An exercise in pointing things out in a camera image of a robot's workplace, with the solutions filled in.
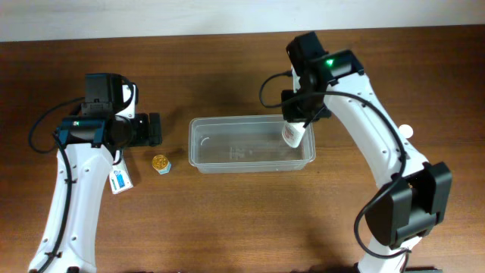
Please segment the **small gold lid jar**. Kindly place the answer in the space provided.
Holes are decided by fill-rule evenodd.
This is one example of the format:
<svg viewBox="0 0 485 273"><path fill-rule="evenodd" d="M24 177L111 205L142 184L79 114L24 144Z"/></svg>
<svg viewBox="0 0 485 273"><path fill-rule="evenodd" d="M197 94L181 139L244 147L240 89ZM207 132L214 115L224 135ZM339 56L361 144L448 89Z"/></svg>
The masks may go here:
<svg viewBox="0 0 485 273"><path fill-rule="evenodd" d="M152 167L159 174L167 174L171 169L171 163L165 155L156 155L152 159Z"/></svg>

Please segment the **white spray bottle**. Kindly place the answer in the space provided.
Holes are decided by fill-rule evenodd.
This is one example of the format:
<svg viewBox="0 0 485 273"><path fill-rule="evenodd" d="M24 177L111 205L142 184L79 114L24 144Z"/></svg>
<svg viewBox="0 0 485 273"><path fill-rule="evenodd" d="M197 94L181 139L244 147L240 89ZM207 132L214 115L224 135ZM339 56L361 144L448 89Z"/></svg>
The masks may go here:
<svg viewBox="0 0 485 273"><path fill-rule="evenodd" d="M297 148L302 141L305 131L305 122L290 123L285 121L281 134L289 147Z"/></svg>

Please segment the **white medicine box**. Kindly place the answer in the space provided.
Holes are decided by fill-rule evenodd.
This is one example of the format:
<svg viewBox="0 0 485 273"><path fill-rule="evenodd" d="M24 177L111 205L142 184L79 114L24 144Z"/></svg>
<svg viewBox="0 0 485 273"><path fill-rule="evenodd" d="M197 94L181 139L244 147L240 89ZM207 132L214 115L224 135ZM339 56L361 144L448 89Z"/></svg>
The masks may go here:
<svg viewBox="0 0 485 273"><path fill-rule="evenodd" d="M119 194L133 188L132 180L123 159L118 164L112 166L109 174L109 184L113 194Z"/></svg>

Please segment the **orange tube white cap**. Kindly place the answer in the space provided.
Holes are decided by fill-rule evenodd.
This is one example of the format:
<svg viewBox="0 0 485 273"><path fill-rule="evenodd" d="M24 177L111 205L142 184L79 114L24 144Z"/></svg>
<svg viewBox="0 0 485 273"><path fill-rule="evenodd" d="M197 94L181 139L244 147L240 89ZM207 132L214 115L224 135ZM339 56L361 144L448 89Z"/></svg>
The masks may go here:
<svg viewBox="0 0 485 273"><path fill-rule="evenodd" d="M414 130L408 124L402 124L399 126L399 132L404 136L404 138L409 139L413 136Z"/></svg>

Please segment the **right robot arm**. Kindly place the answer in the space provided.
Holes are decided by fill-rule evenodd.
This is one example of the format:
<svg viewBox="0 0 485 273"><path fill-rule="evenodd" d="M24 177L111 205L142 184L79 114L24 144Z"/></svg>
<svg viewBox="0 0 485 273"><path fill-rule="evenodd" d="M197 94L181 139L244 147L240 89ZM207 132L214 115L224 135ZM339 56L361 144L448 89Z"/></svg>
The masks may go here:
<svg viewBox="0 0 485 273"><path fill-rule="evenodd" d="M365 220L371 242L357 272L404 272L411 250L443 222L452 173L432 165L399 132L373 91L354 53L330 54L316 33L297 36L286 47L293 89L281 93L282 137L295 148L307 127L336 116L365 157L378 188L356 216L353 231Z"/></svg>

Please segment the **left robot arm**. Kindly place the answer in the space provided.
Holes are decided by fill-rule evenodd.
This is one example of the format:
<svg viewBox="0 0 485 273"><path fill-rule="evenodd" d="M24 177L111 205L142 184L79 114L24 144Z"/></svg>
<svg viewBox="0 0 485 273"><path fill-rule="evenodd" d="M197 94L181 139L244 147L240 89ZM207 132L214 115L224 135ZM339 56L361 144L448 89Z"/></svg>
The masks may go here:
<svg viewBox="0 0 485 273"><path fill-rule="evenodd" d="M55 191L30 272L95 272L95 234L102 194L124 150L162 143L158 113L135 111L139 89L120 74L85 76L85 95L52 136L57 152Z"/></svg>

